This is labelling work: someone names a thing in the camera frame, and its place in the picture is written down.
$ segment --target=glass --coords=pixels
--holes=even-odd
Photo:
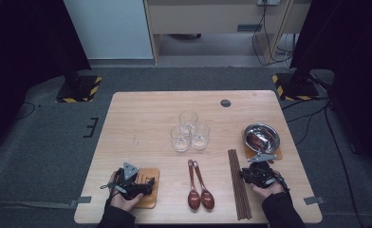
[[[190,136],[182,133],[181,125],[174,126],[171,130],[172,147],[178,152],[184,152],[189,149]]]
[[[192,126],[192,147],[195,149],[204,149],[209,142],[210,127],[204,123],[198,123]]]
[[[185,136],[189,136],[190,129],[195,123],[197,123],[197,114],[194,111],[184,111],[179,115],[180,125],[182,127],[182,133]]]

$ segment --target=table top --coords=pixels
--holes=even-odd
[[[222,100],[231,106],[221,105]],[[210,140],[203,150],[189,148],[176,152],[170,130],[179,124],[178,115],[193,110],[198,121],[210,127]],[[157,204],[153,209],[134,209],[137,224],[267,223],[262,200],[246,184],[251,219],[237,219],[228,150],[235,149],[241,167],[249,167],[241,132],[249,124],[272,126],[280,135],[283,159],[270,167],[281,172],[290,188],[296,211],[304,222],[322,220],[317,204],[306,205],[313,197],[285,117],[274,92],[269,90],[118,92],[109,106],[102,133],[84,184],[74,219],[81,224],[99,223],[108,190],[100,189],[113,171],[130,162],[138,168],[158,168]],[[187,202],[190,191],[188,160],[198,161],[215,207],[192,210]],[[195,187],[201,193],[195,176]]]

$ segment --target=chopsticks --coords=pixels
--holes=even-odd
[[[245,183],[239,175],[240,165],[236,150],[228,150],[230,159],[233,193],[235,196],[237,219],[251,219],[251,207],[249,206],[248,195],[246,193]]]

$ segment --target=stainless steel bowl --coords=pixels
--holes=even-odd
[[[280,146],[280,136],[269,125],[254,123],[246,127],[244,133],[245,144],[257,153],[270,154]]]

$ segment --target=wall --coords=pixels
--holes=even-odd
[[[153,59],[142,0],[65,0],[88,59]]]

